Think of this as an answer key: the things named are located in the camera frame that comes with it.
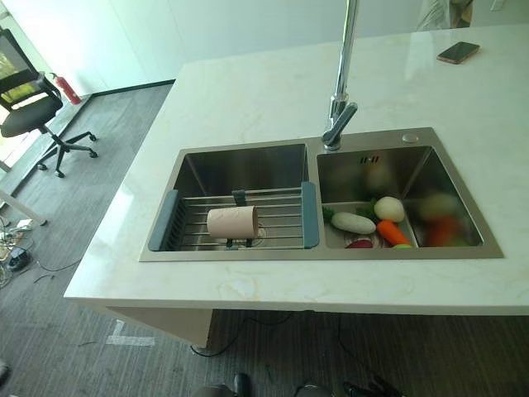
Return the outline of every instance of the phone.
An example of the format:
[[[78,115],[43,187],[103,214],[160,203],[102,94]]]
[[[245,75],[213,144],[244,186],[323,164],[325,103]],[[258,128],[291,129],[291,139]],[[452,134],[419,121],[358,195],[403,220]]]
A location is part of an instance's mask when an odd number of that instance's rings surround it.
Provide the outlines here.
[[[454,44],[448,50],[441,52],[437,56],[437,59],[457,65],[466,60],[469,56],[475,54],[478,50],[479,45],[460,41],[459,43]]]

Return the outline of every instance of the beige cup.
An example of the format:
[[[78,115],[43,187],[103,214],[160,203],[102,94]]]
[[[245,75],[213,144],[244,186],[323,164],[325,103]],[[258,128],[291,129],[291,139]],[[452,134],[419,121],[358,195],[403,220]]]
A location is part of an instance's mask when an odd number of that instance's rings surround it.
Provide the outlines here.
[[[259,231],[255,206],[212,209],[207,231],[214,238],[256,238]]]

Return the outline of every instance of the fire extinguisher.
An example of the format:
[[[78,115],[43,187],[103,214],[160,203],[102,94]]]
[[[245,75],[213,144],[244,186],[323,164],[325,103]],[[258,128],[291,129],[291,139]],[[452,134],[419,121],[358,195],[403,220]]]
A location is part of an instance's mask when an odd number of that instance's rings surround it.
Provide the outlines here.
[[[60,77],[55,73],[51,74],[53,76],[53,81],[60,88],[66,98],[73,104],[79,105],[81,103],[81,98],[75,93],[74,89],[68,84],[64,77]]]

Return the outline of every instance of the chrome faucet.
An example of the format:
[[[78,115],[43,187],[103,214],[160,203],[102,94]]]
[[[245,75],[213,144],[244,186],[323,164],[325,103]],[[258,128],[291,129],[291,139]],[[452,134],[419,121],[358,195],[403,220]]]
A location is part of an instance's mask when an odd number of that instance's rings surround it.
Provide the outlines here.
[[[344,25],[340,64],[338,66],[338,80],[336,81],[336,91],[331,97],[331,108],[329,109],[329,124],[331,127],[322,136],[323,146],[328,151],[340,149],[341,132],[358,109],[356,103],[348,103],[349,94],[346,91],[359,0],[346,1],[346,23]]]

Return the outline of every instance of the kitchen island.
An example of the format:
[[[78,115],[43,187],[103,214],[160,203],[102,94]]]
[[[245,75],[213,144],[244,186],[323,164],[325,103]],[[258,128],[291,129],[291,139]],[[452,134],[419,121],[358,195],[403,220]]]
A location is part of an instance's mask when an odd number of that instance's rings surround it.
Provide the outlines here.
[[[457,41],[482,48],[436,60]],[[349,77],[344,133],[433,127],[504,258],[138,261],[180,149],[323,133],[340,50],[327,43],[185,65],[64,296],[202,346],[213,309],[529,314],[527,42],[529,25],[359,39]]]

